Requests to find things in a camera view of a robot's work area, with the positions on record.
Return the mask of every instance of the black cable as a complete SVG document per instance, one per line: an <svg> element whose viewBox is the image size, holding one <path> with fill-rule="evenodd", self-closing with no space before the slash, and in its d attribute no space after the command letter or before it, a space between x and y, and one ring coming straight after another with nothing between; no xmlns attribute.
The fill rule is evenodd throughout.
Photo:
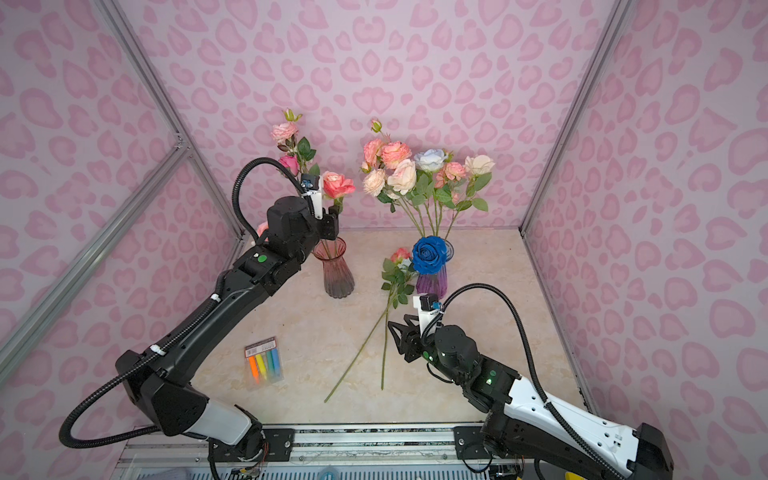
<svg viewBox="0 0 768 480"><path fill-rule="evenodd" d="M473 443L473 444L471 444L471 445L467 445L466 447L464 447L464 451L466 452L466 450L467 450L469 447L473 447L473 446L475 446L475 445L482 445L482 443ZM470 472L472 472L472 473L483 473L483 472L485 472L486 470L488 470L489 468L491 468L491 464L493 463L493 454L490 454L490 453L489 453L488 455L490 455L490 456L488 457L488 463L485 465L485 467L483 467L483 468L481 468L481 469L479 469L479 470L476 470L476 469L474 469L474 468L470 467L470 466L469 466L469 464L467 463L467 461L466 461L466 460L464 460L463 458L462 458L462 462L464 462L464 466L465 466L466 468L469 468L469 471L470 471Z"/></svg>
<svg viewBox="0 0 768 480"><path fill-rule="evenodd" d="M256 159L251 160L246 164L245 167L243 167L243 170L240 171L240 173L237 174L237 179L235 179L235 184L232 186L232 209L235 210L235 217L237 218L237 221L240 222L243 227L248 230L248 233L253 237L254 240L257 240L259 238L259 235L256 233L256 229L253 228L253 226L248 223L248 220L245 219L245 216L243 215L243 212L240 210L240 188L243 186L243 182L245 181L245 177L248 176L251 170L256 168L256 166L261 164L269 164L275 167L277 170L280 170L280 172L288 178L288 180L291 181L293 186L296 188L296 191L299 193L299 195L304 195L306 193L306 189L302 186L301 183L290 173L290 170L285 168L283 164L281 164L279 161L274 160L273 158L268 157L259 157ZM315 214L314 206L312 205L312 202L307 202L310 205L310 213L312 215Z"/></svg>
<svg viewBox="0 0 768 480"><path fill-rule="evenodd" d="M538 477L538 480L547 480L544 478L544 474L541 473L541 467L539 466L539 459L535 459L533 461L533 469L536 471L536 476Z"/></svg>
<svg viewBox="0 0 768 480"><path fill-rule="evenodd" d="M520 332L520 339L523 343L523 350L525 351L525 360L528 363L528 371L531 373L531 383L533 383L534 388L536 389L536 393L538 393L539 397L541 398L541 401L544 402L544 408L549 410L549 412L552 414L555 420L558 421L560 426L565 430L571 438L581 447L582 450L584 450L587 455L589 455L592 460L594 460L600 467L607 470L608 473L613 475L615 478L620 478L621 480L625 480L625 477L613 467L613 465L606 462L605 458L603 458L602 455L597 453L587 442L584 440L581 435L579 435L575 430L573 430L573 427L571 427L568 424L568 421L563 418L563 416L558 412L558 410L555 408L554 404L552 402L549 402L547 393L544 391L544 389L541 387L541 383L538 381L538 375L536 374L536 365L533 362L533 354L531 353L531 346L528 344L528 336L525 335L525 328L523 327L523 322L520 319L520 316L518 315L518 311L515 308L515 305L512 303L512 301L498 288L496 288L493 285L488 285L487 283L470 283L469 285L464 285L463 287L456 290L454 293L451 293L447 299L445 299L445 302L443 302L442 307L440 308L440 313L437 314L437 316L430 322L430 326L426 330L424 330L424 334L429 331L429 328L431 328L431 325L433 323L437 323L438 321L442 320L442 316L445 313L445 311L448 309L448 305L459 295L466 292L467 290L472 290L475 288L482 288L485 290L490 290L496 295L500 296L502 300L504 300L504 303L507 304L507 307L512 312L512 316L515 318L515 323L518 326L518 331Z"/></svg>
<svg viewBox="0 0 768 480"><path fill-rule="evenodd" d="M429 363L427 363L427 372L429 372L429 375L431 375L431 376L435 377L437 380L440 380L440 381L441 381L441 382L443 382L443 383L453 383L452 381L450 381L450 380L446 380L446 379L442 378L441 376L437 375L436 373L434 373L434 372L433 372L433 371L432 371L432 370L429 368Z"/></svg>
<svg viewBox="0 0 768 480"><path fill-rule="evenodd" d="M230 272L229 270L225 270L222 273L219 273L218 278L216 278L216 286L214 287L214 292L219 296L222 294L224 290L224 277L229 272ZM200 311L200 313L197 315L195 320L193 320L186 328L181 330L175 337L169 339L164 345L160 346L161 350L167 352L174 345L179 343L192 330L196 329L197 326L200 325L200 323L203 322L203 320L205 320L214 311L214 309L218 304L219 303L216 300L213 300L211 298L207 299L204 303L204 308L202 309L202 311ZM80 403L80 405L76 406L74 410L70 412L70 414L67 416L64 422L61 424L61 428L58 430L59 441L61 441L61 443L64 446L69 447L70 449L94 449L96 447L109 445L111 443L123 442L125 440L132 439L134 437L138 437L141 435L147 435L149 433L159 432L160 428L158 428L156 425L153 425L150 427L145 427L143 429L133 430L131 432L123 432L117 435L104 437L102 439L82 440L82 439L76 439L75 437L72 436L72 427L74 426L74 423L80 418L80 416L83 413L85 413L85 411L91 405L93 405L97 400L99 400L102 396L104 396L107 392L112 390L114 387L120 385L125 379L131 378L132 376L136 375L137 372L143 369L148 363L156 360L159 356L160 356L159 353L152 353L151 355L144 357L144 359L136 363L136 365L134 365L130 370L114 377L112 380L105 383L104 385L99 387L95 392L90 394L85 400L83 400Z"/></svg>

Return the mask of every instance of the pink rose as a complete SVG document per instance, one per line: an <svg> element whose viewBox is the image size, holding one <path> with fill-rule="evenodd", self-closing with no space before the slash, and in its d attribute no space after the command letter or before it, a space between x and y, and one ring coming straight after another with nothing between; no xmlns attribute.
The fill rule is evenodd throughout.
<svg viewBox="0 0 768 480"><path fill-rule="evenodd" d="M411 149L402 142L394 141L382 147L381 156L387 168L397 168L400 162L411 157Z"/></svg>
<svg viewBox="0 0 768 480"><path fill-rule="evenodd" d="M267 222L263 222L263 223L261 223L261 225L259 225L259 226L256 228L256 235L258 235L259 237L261 237L261 234L262 234L262 233L264 233L264 230L266 230L266 229L267 229L267 228L269 228L269 227L270 227L270 226L269 226L269 224L267 224Z"/></svg>
<svg viewBox="0 0 768 480"><path fill-rule="evenodd" d="M371 170L376 168L379 160L376 158L379 155L379 151L384 146L384 142L380 138L374 138L362 148L362 154L366 161L362 163L363 170Z"/></svg>
<svg viewBox="0 0 768 480"><path fill-rule="evenodd" d="M442 172L443 175L445 175L445 178L448 180L461 180L467 176L467 172L464 170L464 166L459 162L451 162L450 164L445 164L445 166L442 168Z"/></svg>
<svg viewBox="0 0 768 480"><path fill-rule="evenodd" d="M283 143L284 141L291 138L291 135L298 131L299 129L296 128L296 124L294 124L292 121L280 125L273 125L272 140L276 141L278 144Z"/></svg>
<svg viewBox="0 0 768 480"><path fill-rule="evenodd" d="M397 249L395 253L392 254L392 256L389 259L394 263L399 263L400 260L404 260L406 258L409 260L411 259L411 252L409 250L406 250L400 247L399 249Z"/></svg>
<svg viewBox="0 0 768 480"><path fill-rule="evenodd" d="M335 200L354 193L355 186L351 179L345 178L343 175L326 172L323 174L323 190L325 190L326 195Z"/></svg>
<svg viewBox="0 0 768 480"><path fill-rule="evenodd" d="M296 159L296 157L284 155L278 161L281 165L290 170L290 173L292 173L294 177L299 173L299 161Z"/></svg>

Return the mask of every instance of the rose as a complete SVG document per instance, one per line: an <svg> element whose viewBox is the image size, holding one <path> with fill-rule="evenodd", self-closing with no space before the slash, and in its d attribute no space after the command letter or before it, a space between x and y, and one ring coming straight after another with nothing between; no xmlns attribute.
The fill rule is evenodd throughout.
<svg viewBox="0 0 768 480"><path fill-rule="evenodd" d="M341 174L326 172L323 174L323 190L326 192L326 195L335 200L353 193L355 186L351 179L345 178Z"/></svg>
<svg viewBox="0 0 768 480"><path fill-rule="evenodd" d="M423 154L414 155L413 160L416 162L416 168L431 173L440 170L447 157L444 151L433 148Z"/></svg>
<svg viewBox="0 0 768 480"><path fill-rule="evenodd" d="M459 162L451 162L445 164L442 168L442 173L448 180L460 180L467 176L466 170Z"/></svg>
<svg viewBox="0 0 768 480"><path fill-rule="evenodd" d="M478 155L477 157L467 157L464 161L464 168L467 173L473 177L487 174L496 165L488 155Z"/></svg>
<svg viewBox="0 0 768 480"><path fill-rule="evenodd" d="M382 193L384 183L386 183L386 172L382 169L374 170L363 179L362 191L373 197L378 197Z"/></svg>
<svg viewBox="0 0 768 480"><path fill-rule="evenodd" d="M445 240L431 235L413 246L413 268L422 275L434 275L449 260Z"/></svg>
<svg viewBox="0 0 768 480"><path fill-rule="evenodd" d="M292 173L294 177L299 173L299 161L296 159L296 157L284 155L282 158L280 158L279 162L285 168L290 170L290 173Z"/></svg>
<svg viewBox="0 0 768 480"><path fill-rule="evenodd" d="M389 258L393 263L399 263L401 260L407 260L411 258L411 253L400 247L397 249L395 253L392 254L392 256Z"/></svg>
<svg viewBox="0 0 768 480"><path fill-rule="evenodd" d="M395 169L395 173L386 179L386 183L400 194L407 194L416 185L416 165L405 159Z"/></svg>
<svg viewBox="0 0 768 480"><path fill-rule="evenodd" d="M401 161L411 157L411 149L402 142L394 141L382 147L381 156L387 168L397 168Z"/></svg>
<svg viewBox="0 0 768 480"><path fill-rule="evenodd" d="M275 140L278 144L283 143L298 131L299 129L296 128L296 125L292 121L280 125L273 125L271 134L272 140Z"/></svg>
<svg viewBox="0 0 768 480"><path fill-rule="evenodd" d="M363 171L368 172L372 168L376 168L376 165L379 163L379 159L376 157L379 155L383 146L384 141L381 138L374 138L362 148L362 155L366 159L366 161L362 163Z"/></svg>

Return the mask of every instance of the peach rose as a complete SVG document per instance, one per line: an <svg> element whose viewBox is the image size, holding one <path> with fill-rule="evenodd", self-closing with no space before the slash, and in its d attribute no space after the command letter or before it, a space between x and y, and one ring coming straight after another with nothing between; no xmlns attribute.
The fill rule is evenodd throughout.
<svg viewBox="0 0 768 480"><path fill-rule="evenodd" d="M467 172L464 170L464 166L459 162L451 162L450 164L445 164L445 166L442 168L442 172L443 175L445 175L445 178L448 180L461 180L467 176Z"/></svg>
<svg viewBox="0 0 768 480"><path fill-rule="evenodd" d="M374 138L368 142L365 147L362 148L362 154L366 159L366 161L362 163L363 170L368 171L372 168L376 168L376 165L379 163L379 160L376 158L376 156L379 155L379 152L383 146L384 142L381 138Z"/></svg>
<svg viewBox="0 0 768 480"><path fill-rule="evenodd" d="M325 190L326 195L335 200L353 193L355 186L351 179L345 178L341 174L326 172L323 174L323 190Z"/></svg>
<svg viewBox="0 0 768 480"><path fill-rule="evenodd" d="M386 172L379 168L366 175L362 181L362 190L368 195L378 197L382 193L384 183L386 183Z"/></svg>
<svg viewBox="0 0 768 480"><path fill-rule="evenodd" d="M283 143L298 131L299 129L292 121L280 125L273 125L271 134L272 140L276 141L278 144Z"/></svg>
<svg viewBox="0 0 768 480"><path fill-rule="evenodd" d="M281 165L290 170L290 173L292 173L294 177L299 173L299 161L296 159L296 157L283 155L283 157L278 161Z"/></svg>
<svg viewBox="0 0 768 480"><path fill-rule="evenodd" d="M393 141L382 147L381 156L387 168L397 168L400 162L411 157L411 149L402 142Z"/></svg>

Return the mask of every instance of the blue chalk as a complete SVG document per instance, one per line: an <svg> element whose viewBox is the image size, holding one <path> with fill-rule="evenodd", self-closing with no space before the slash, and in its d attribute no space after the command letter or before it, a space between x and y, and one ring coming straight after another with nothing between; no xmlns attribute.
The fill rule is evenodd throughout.
<svg viewBox="0 0 768 480"><path fill-rule="evenodd" d="M277 357L277 349L270 350L270 355L272 356L272 363L275 367L275 375L282 376L280 373L280 359Z"/></svg>

